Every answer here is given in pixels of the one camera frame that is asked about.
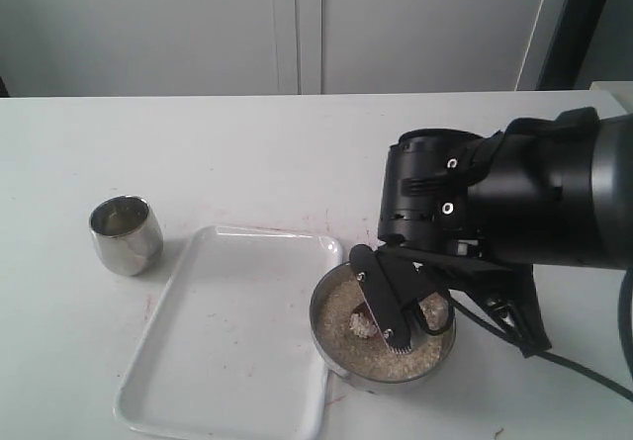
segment white table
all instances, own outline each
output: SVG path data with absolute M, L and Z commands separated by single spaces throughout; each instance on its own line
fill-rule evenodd
M 402 132 L 490 134 L 518 116 L 581 106 L 622 113 L 590 91 L 0 100 L 0 438 L 141 438 L 114 419 L 115 391 L 198 227 L 376 243 L 385 158 Z M 161 266 L 137 279 L 107 272 L 88 236 L 92 208 L 119 194 L 146 197 L 166 237 Z M 555 352 L 630 385 L 615 324 L 621 273 L 536 276 Z M 628 402 L 458 321 L 447 364 L 415 394 L 371 396 L 331 380 L 338 401 L 323 437 L 630 438 Z

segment stainless steel bowl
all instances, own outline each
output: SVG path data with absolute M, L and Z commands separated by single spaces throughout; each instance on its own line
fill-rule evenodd
M 426 381 L 433 373 L 437 372 L 439 367 L 443 364 L 446 356 L 450 353 L 453 343 L 455 341 L 455 322 L 449 330 L 449 334 L 444 338 L 442 342 L 442 348 L 440 352 L 440 359 L 432 368 L 419 374 L 418 376 L 403 381 L 384 381 L 378 379 L 372 379 L 365 376 L 361 376 L 348 369 L 346 366 L 340 364 L 331 353 L 328 352 L 327 346 L 321 342 L 318 336 L 318 321 L 319 315 L 323 304 L 327 300 L 327 297 L 334 288 L 338 287 L 341 283 L 349 280 L 353 276 L 349 263 L 334 267 L 318 282 L 313 291 L 312 299 L 310 301 L 310 325 L 312 329 L 313 341 L 315 342 L 316 349 L 329 367 L 329 369 L 336 374 L 339 378 L 345 381 L 347 384 L 354 388 L 365 391 L 371 394 L 395 394 L 401 393 L 413 389 L 424 381 Z

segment stainless steel cup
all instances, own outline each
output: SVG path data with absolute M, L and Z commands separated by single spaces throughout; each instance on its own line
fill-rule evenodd
M 149 204 L 137 196 L 119 196 L 99 205 L 90 215 L 97 255 L 109 270 L 137 275 L 162 253 L 162 233 Z

